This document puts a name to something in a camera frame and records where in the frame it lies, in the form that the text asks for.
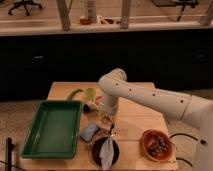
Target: floor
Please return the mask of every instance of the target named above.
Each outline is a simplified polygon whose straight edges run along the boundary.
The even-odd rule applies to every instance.
[[[207,11],[212,0],[202,0],[195,8],[186,6],[181,21],[199,21]],[[60,17],[56,0],[35,0],[40,2],[43,10],[36,6],[29,6],[31,15],[26,16],[24,8],[20,7],[8,15],[14,0],[4,0],[0,4],[0,31],[1,29],[15,29],[27,27],[60,26]],[[79,25],[79,19],[84,15],[84,1],[74,0],[69,13],[72,26]],[[97,14],[104,18],[120,20],[122,0],[97,0]],[[182,6],[156,7],[152,0],[132,0],[130,23],[176,22]]]
[[[213,89],[184,91],[213,99]],[[35,109],[39,100],[33,101],[15,101],[15,102],[0,102],[0,160],[5,159],[5,140],[7,137],[12,137],[13,143],[23,143],[30,123],[33,119]],[[170,120],[165,118],[170,135],[174,133],[188,133],[198,137],[198,131],[180,121]],[[176,147],[176,156],[184,158],[193,163],[196,142],[188,137],[176,136],[172,138]],[[183,162],[178,161],[178,171],[190,171],[191,167]],[[0,163],[0,170],[4,169],[4,165]]]

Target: towel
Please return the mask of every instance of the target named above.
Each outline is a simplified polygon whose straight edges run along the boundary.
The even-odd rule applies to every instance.
[[[101,158],[102,169],[109,170],[112,166],[112,160],[114,157],[112,136],[109,136],[103,143],[99,157]]]

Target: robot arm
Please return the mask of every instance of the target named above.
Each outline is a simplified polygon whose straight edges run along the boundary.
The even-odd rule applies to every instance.
[[[102,98],[99,111],[109,115],[116,114],[118,99],[123,97],[155,109],[167,117],[188,123],[199,129],[201,136],[193,171],[212,170],[213,162],[208,160],[213,158],[213,138],[207,131],[213,130],[213,102],[185,93],[137,86],[126,82],[126,79],[126,74],[121,69],[115,69],[100,78],[98,85],[102,90]]]

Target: bowl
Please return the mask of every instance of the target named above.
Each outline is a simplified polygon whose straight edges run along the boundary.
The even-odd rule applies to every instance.
[[[144,157],[155,162],[168,161],[174,152],[169,137],[159,130],[146,130],[140,144]]]
[[[95,141],[95,143],[92,146],[92,158],[95,161],[95,163],[99,166],[101,166],[101,158],[99,157],[101,147],[103,143],[106,141],[107,137],[103,137]],[[118,144],[113,140],[113,148],[114,148],[114,157],[112,160],[112,164],[115,164],[119,157],[119,148]]]

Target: green tray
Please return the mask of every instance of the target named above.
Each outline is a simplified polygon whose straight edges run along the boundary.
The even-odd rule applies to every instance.
[[[72,158],[76,153],[82,104],[45,100],[38,106],[22,158]]]

